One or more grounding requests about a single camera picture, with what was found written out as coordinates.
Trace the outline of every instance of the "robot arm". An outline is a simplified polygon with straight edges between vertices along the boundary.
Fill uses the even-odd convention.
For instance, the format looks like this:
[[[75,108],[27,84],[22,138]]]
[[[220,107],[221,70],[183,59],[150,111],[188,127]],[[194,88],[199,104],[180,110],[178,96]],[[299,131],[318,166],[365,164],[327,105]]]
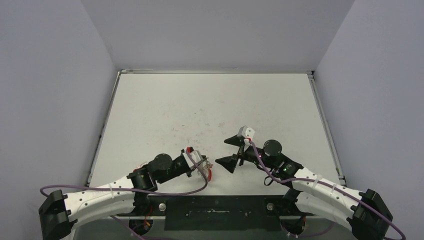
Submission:
[[[363,207],[358,201],[347,197],[335,189],[342,189],[357,200],[370,205],[390,221],[393,220],[386,204],[380,195],[368,189],[366,192],[350,189],[334,183],[316,174],[300,163],[291,160],[282,153],[282,146],[276,140],[268,140],[263,148],[251,144],[255,131],[247,126],[240,128],[237,135],[224,140],[224,143],[239,147],[237,154],[216,159],[230,173],[233,173],[237,163],[242,166],[245,161],[254,163],[264,171],[263,166],[277,179],[308,179],[309,181],[294,180],[284,183],[290,188],[290,194],[283,198],[294,204],[299,212],[312,213],[336,222],[350,231],[358,240],[382,240],[389,228],[375,213]]]
[[[182,150],[174,160],[162,153],[127,176],[98,187],[98,190],[67,194],[61,190],[53,191],[38,210],[43,239],[62,239],[81,225],[111,215],[143,214],[149,205],[148,193],[129,190],[155,192],[157,182],[161,184],[182,174],[191,177],[196,167],[187,154],[198,166],[207,159],[193,148],[189,153]]]

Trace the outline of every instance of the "red object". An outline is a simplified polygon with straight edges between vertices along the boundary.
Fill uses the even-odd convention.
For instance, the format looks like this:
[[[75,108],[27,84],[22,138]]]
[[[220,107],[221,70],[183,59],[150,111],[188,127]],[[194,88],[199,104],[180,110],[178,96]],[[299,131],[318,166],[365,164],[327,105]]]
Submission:
[[[150,206],[150,212],[147,215],[144,216],[144,222],[143,222],[144,227],[146,227],[146,223],[147,223],[146,217],[150,216],[150,214],[152,214],[152,212],[153,212],[153,206],[151,205]]]
[[[208,169],[207,172],[208,172],[207,181],[210,182],[212,179],[212,170]]]

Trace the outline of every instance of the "purple cable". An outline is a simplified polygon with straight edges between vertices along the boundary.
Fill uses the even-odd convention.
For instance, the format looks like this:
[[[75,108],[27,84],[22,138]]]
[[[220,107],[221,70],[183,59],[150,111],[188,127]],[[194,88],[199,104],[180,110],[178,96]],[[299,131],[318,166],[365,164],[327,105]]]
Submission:
[[[131,227],[127,226],[125,224],[125,222],[121,221],[116,216],[110,216],[110,217],[113,218],[114,220],[116,220],[118,223],[120,223],[126,229],[128,229],[132,233],[132,235],[134,235],[136,238],[138,238],[140,240],[172,240],[172,238],[167,238],[167,237],[140,236],[133,229],[131,229]]]
[[[43,196],[48,197],[49,195],[44,192],[46,189],[53,189],[53,188],[65,188],[65,189],[81,189],[81,190],[93,190],[93,191],[124,191],[124,192],[136,192],[136,193],[144,193],[144,194],[154,194],[154,195],[160,195],[160,196],[185,196],[190,194],[195,194],[203,189],[205,189],[208,186],[208,178],[206,177],[203,170],[199,167],[199,165],[195,162],[195,160],[192,158],[190,154],[187,154],[190,161],[194,164],[197,170],[199,170],[201,176],[204,179],[204,185],[194,191],[188,191],[188,192],[182,192],[182,193],[164,193],[164,192],[157,192],[157,191],[147,191],[142,189],[135,189],[135,188],[106,188],[106,187],[89,187],[89,186],[77,186],[77,185],[67,185],[67,184],[57,184],[57,185],[47,185],[40,188],[40,193]]]
[[[254,144],[254,142],[249,141],[249,143],[252,145],[253,147],[253,151],[254,154],[256,155],[257,160],[259,161],[259,164],[262,166],[263,170],[265,171],[265,173],[275,182],[279,183],[279,184],[285,184],[291,181],[305,181],[305,182],[315,182],[315,180],[309,179],[309,178],[289,178],[286,180],[280,180],[277,179],[276,177],[274,177],[270,171],[268,171],[268,169],[265,167],[264,162],[262,161],[261,157],[259,156],[258,150],[256,149],[256,145]],[[328,184],[324,181],[317,181],[319,184],[324,185],[326,187],[329,188],[333,188],[333,186],[331,184]],[[379,213],[377,210],[375,210],[374,208],[372,208],[370,205],[366,204],[365,202],[357,199],[356,197],[350,195],[349,193],[335,187],[334,190],[336,190],[337,192],[346,195],[348,198],[353,199],[354,201],[358,202],[359,204],[361,204],[362,206],[366,207],[367,209],[369,209],[371,212],[373,212],[374,214],[376,214],[379,218],[383,219],[383,221],[385,221],[387,224],[389,224],[394,230],[396,230],[396,232],[398,232],[400,234],[400,236],[402,237],[400,240],[406,240],[407,237],[405,236],[405,234],[396,226],[394,225],[389,219],[387,219],[387,217],[383,216],[381,213]],[[389,238],[389,237],[384,237],[385,240],[398,240],[398,239],[394,239],[394,238]]]

